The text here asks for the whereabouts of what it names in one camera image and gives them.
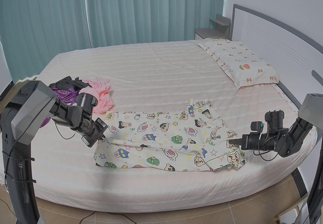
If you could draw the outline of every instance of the purple satin cloth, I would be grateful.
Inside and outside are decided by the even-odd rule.
[[[73,105],[75,103],[76,96],[79,94],[78,91],[75,91],[72,87],[68,90],[59,90],[56,87],[51,87],[52,90],[55,91],[56,97],[58,97],[61,101],[65,102],[66,104]],[[41,124],[40,128],[47,125],[50,121],[50,117],[46,117],[43,123]]]

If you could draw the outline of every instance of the mattress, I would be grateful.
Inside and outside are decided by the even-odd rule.
[[[66,52],[52,59],[38,79],[46,85],[68,75],[110,79],[113,111],[179,112],[188,99],[208,98],[227,125],[234,126],[240,135],[250,132],[251,121],[264,122],[269,110],[283,110],[284,126],[292,125],[296,114],[273,85],[236,90],[198,42],[128,44]],[[65,137],[73,134],[62,126],[59,130]],[[79,134],[63,140],[51,121],[32,141],[33,178],[37,180],[34,189],[39,198],[97,211],[154,212],[213,205],[246,197],[279,182],[301,163],[315,142],[314,136],[307,136],[298,153],[270,162],[246,151],[247,163],[239,170],[112,169],[95,165],[95,145],[88,148]],[[264,157],[274,155],[270,152]]]

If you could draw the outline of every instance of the floral pillowcase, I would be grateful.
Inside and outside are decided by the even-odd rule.
[[[216,39],[201,42],[199,46],[220,65],[237,90],[242,86],[279,82],[276,70],[240,41]]]

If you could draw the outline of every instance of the tiled floor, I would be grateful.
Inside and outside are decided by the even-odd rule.
[[[0,102],[0,113],[10,98],[24,83],[15,85],[6,98]],[[299,200],[299,194],[291,175],[279,183],[249,197],[189,210],[176,210],[154,213],[126,213],[136,223],[155,224],[275,224],[278,214]],[[0,199],[10,209],[12,205],[4,186],[0,186]],[[69,206],[37,199],[38,209],[43,214],[46,224],[78,224],[82,218],[92,213]],[[16,218],[6,204],[0,201],[0,224],[15,224]],[[132,223],[121,215],[97,212],[86,218],[82,224]]]

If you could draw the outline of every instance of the headboard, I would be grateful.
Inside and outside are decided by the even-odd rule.
[[[307,93],[323,94],[323,46],[295,28],[234,4],[230,40],[271,64],[280,76],[278,86],[298,108]]]

